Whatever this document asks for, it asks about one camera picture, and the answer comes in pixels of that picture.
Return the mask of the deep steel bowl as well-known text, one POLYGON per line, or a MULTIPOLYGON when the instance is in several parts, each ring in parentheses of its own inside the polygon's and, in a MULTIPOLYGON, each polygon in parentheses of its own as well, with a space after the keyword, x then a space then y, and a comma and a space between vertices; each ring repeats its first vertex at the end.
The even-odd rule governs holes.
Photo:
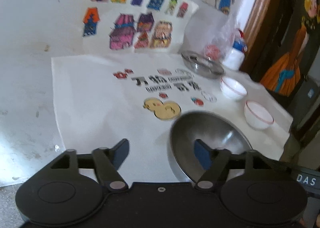
POLYGON ((195 148, 198 139, 211 149, 228 149, 237 155, 252 148, 235 125, 216 114, 201 111, 183 114, 173 123, 168 145, 169 164, 178 181, 197 182, 210 168, 210 154, 195 148))

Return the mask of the white red-rimmed bowl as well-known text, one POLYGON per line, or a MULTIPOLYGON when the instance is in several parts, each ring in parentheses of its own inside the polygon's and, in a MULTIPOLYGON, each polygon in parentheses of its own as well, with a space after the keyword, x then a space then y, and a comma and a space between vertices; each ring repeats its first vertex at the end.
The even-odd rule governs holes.
POLYGON ((248 125, 255 130, 265 130, 274 123, 268 110, 254 100, 245 102, 244 115, 248 125))
POLYGON ((220 90, 226 98, 234 101, 240 101, 247 95, 247 90, 240 82, 226 76, 220 80, 220 90))

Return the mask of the shallow steel plate with sticker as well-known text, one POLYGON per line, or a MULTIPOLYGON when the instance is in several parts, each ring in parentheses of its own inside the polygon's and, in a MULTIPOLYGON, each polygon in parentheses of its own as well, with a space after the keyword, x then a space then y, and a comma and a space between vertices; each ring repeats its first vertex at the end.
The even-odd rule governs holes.
POLYGON ((181 57, 185 66, 201 77, 217 79, 225 75, 225 70, 219 63, 211 61, 196 52, 182 51, 181 57))

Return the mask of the white printed table mat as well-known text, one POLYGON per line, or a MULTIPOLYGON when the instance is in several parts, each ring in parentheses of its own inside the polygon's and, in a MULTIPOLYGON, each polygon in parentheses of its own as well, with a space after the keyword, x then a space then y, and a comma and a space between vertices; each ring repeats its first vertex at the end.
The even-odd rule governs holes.
POLYGON ((183 114, 216 114, 235 125, 252 149, 279 159, 289 137, 292 117, 263 86, 243 74, 227 75, 243 84, 240 101, 226 98, 218 79, 191 73, 178 55, 126 54, 52 59, 57 127, 68 149, 90 153, 98 147, 130 142, 120 173, 127 182, 178 181, 168 159, 170 130, 183 114), (254 100, 274 123, 255 130, 245 119, 244 105, 254 100))

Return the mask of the white bottle blue red cap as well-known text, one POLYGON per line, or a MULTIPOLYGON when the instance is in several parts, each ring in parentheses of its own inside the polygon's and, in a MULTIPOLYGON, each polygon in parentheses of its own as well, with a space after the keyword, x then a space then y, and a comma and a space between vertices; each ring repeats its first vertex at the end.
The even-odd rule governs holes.
POLYGON ((233 33, 231 48, 226 52, 222 64, 233 71, 238 71, 245 60, 248 47, 242 30, 237 28, 233 33))

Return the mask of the clear plastic bag red item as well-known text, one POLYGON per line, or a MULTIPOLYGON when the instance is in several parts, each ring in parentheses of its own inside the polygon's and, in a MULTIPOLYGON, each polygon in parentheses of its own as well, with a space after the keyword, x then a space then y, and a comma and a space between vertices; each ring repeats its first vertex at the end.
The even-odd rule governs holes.
POLYGON ((234 41, 241 37, 236 16, 231 14, 222 27, 215 30, 203 48, 203 55, 211 61, 223 60, 233 47, 234 41))

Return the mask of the orange dress figure painting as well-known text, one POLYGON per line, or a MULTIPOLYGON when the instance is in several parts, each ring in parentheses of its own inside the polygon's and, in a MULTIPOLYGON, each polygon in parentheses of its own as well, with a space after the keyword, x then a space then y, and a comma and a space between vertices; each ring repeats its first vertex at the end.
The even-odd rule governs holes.
POLYGON ((297 0, 277 60, 260 83, 270 92, 289 97, 300 81, 299 64, 309 45, 318 45, 319 0, 297 0))

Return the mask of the houses drawing paper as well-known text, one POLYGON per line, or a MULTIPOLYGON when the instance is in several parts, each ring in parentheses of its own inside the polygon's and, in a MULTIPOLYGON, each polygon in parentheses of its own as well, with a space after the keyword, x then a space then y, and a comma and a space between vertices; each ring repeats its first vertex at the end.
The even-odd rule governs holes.
POLYGON ((88 53, 176 53, 199 9, 190 0, 86 0, 81 23, 88 53))

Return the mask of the brown wooden door frame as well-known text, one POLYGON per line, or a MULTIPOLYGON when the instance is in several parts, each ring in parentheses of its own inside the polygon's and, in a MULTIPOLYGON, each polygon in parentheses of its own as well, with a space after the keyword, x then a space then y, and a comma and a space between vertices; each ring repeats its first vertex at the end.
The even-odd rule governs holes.
POLYGON ((253 47, 258 40, 259 32, 263 27, 263 21, 267 15, 268 7, 271 0, 255 0, 252 11, 250 13, 248 22, 245 27, 245 37, 247 40, 248 50, 246 52, 245 60, 240 67, 244 72, 249 72, 254 61, 253 47))

